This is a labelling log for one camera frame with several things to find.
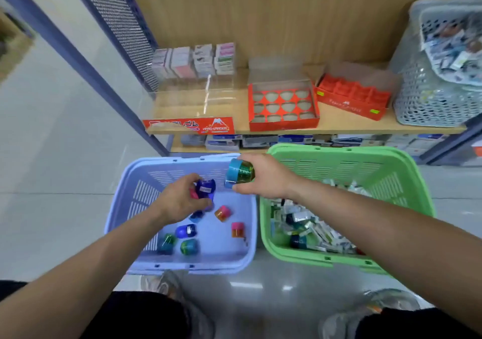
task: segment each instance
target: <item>blue metal frame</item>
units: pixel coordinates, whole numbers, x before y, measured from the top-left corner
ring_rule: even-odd
[[[137,5],[136,0],[125,0],[127,2],[127,5],[131,8],[132,14],[136,17],[137,22],[139,23],[139,26],[141,27],[142,31],[144,32],[144,35],[148,39],[149,44],[152,46],[153,49],[159,48],[154,36],[152,35],[152,32],[150,31],[146,20],[144,19],[144,16],[142,15],[141,9]]]
[[[49,17],[33,0],[7,0],[35,31],[47,41],[85,81],[142,136],[144,140],[162,156],[169,154],[168,150],[154,137],[149,136],[137,115],[124,103],[121,97],[110,87],[95,68],[82,56],[75,46],[55,26]]]
[[[124,61],[127,63],[127,65],[129,66],[129,68],[131,69],[131,71],[134,73],[134,75],[136,75],[136,78],[139,80],[139,82],[142,84],[142,86],[144,86],[144,88],[146,88],[147,92],[149,94],[151,94],[153,92],[153,89],[151,89],[151,87],[149,86],[149,84],[147,84],[147,82],[144,80],[144,77],[142,76],[142,74],[139,72],[139,70],[137,69],[136,65],[134,64],[134,62],[132,62],[131,58],[129,57],[129,55],[127,54],[127,52],[125,51],[124,47],[122,46],[122,44],[119,42],[119,40],[117,39],[116,35],[114,34],[114,32],[112,32],[111,28],[109,27],[109,25],[105,22],[104,18],[102,17],[102,15],[100,15],[99,11],[97,10],[97,8],[95,7],[95,5],[93,4],[93,2],[91,0],[81,0],[85,7],[87,7],[87,9],[89,10],[89,12],[92,14],[92,16],[94,17],[94,19],[97,21],[97,24],[99,24],[99,26],[102,28],[102,30],[104,31],[105,35],[107,35],[107,37],[110,39],[110,41],[112,42],[112,44],[114,45],[114,47],[117,49],[117,51],[120,53],[120,55],[122,56],[122,58],[124,59]]]

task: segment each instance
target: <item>label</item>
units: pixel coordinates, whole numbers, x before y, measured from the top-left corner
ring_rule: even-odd
[[[234,124],[232,117],[193,117],[193,118],[173,118],[173,119],[155,119],[142,120],[144,127],[148,129],[151,126],[160,123],[175,123],[184,126],[192,131],[196,131],[199,135],[217,135],[217,134],[233,134]]]

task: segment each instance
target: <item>wooden back panel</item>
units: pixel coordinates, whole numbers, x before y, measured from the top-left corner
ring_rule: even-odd
[[[136,0],[161,47],[234,41],[251,56],[387,61],[415,0]]]

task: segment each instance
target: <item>metal mesh panel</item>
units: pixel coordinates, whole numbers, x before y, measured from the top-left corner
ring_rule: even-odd
[[[158,81],[151,71],[154,51],[126,0],[90,0],[117,37],[145,82],[155,90]]]

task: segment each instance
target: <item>wooden shelf board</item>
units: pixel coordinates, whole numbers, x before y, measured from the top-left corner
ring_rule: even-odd
[[[307,66],[305,71],[311,79],[316,80],[323,72],[324,66]],[[198,117],[233,117],[236,134],[459,134],[466,127],[464,125],[452,128],[408,126],[397,122],[395,112],[389,109],[380,121],[335,108],[318,102],[320,108],[320,122],[316,128],[251,132],[248,122],[248,90],[247,70],[238,72],[236,87],[227,90],[212,90],[209,94],[205,90],[183,90],[158,92],[154,101],[151,117],[153,119]],[[147,129],[152,135],[181,135],[192,134],[189,129],[165,123],[161,127],[151,126]]]
[[[267,148],[242,148],[239,152],[249,152],[249,153],[256,153],[256,154],[263,154],[268,151]],[[195,152],[195,153],[216,153],[216,154],[225,154],[230,151],[212,151],[208,150],[205,146],[184,146],[181,144],[181,136],[175,135],[174,139],[172,140],[172,147],[171,152]]]

